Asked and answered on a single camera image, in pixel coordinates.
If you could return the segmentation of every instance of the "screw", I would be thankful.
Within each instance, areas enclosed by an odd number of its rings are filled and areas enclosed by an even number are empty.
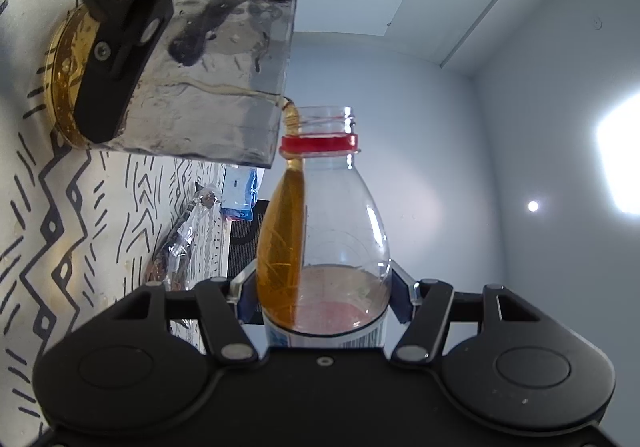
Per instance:
[[[106,42],[97,42],[94,46],[94,56],[98,61],[106,61],[111,57],[111,46]]]
[[[155,18],[146,26],[145,31],[142,33],[142,37],[140,37],[140,43],[148,43],[149,39],[151,39],[156,33],[158,26],[160,26],[160,20],[158,18]]]
[[[247,344],[227,344],[220,350],[222,356],[228,361],[247,361],[254,356],[254,349]]]
[[[334,360],[331,357],[318,357],[316,363],[321,367],[329,367],[334,365]]]
[[[406,363],[418,364],[429,358],[429,352],[422,346],[402,346],[396,350],[396,357]]]

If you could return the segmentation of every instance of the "red bottle cap ring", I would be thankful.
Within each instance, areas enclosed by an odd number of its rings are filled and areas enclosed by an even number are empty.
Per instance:
[[[330,153],[332,151],[357,151],[358,135],[307,134],[282,137],[281,151],[285,153]]]

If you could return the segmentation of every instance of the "patterned tablecloth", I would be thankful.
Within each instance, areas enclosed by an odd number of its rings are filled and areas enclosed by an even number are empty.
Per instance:
[[[0,0],[0,444],[46,427],[34,361],[143,281],[154,250],[194,193],[225,167],[72,149],[42,92],[52,31],[78,0]],[[201,222],[194,268],[218,274],[219,208]]]

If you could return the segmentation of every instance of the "barcode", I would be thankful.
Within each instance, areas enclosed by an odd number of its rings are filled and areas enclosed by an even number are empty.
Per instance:
[[[342,343],[340,348],[377,348],[380,346],[378,341],[382,329],[382,326],[376,326],[371,333],[363,335],[359,339]]]

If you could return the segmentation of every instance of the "bottle label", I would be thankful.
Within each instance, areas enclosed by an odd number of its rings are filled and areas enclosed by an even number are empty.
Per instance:
[[[270,346],[289,348],[380,348],[385,339],[386,312],[361,329],[334,337],[301,335],[275,325],[262,313]]]

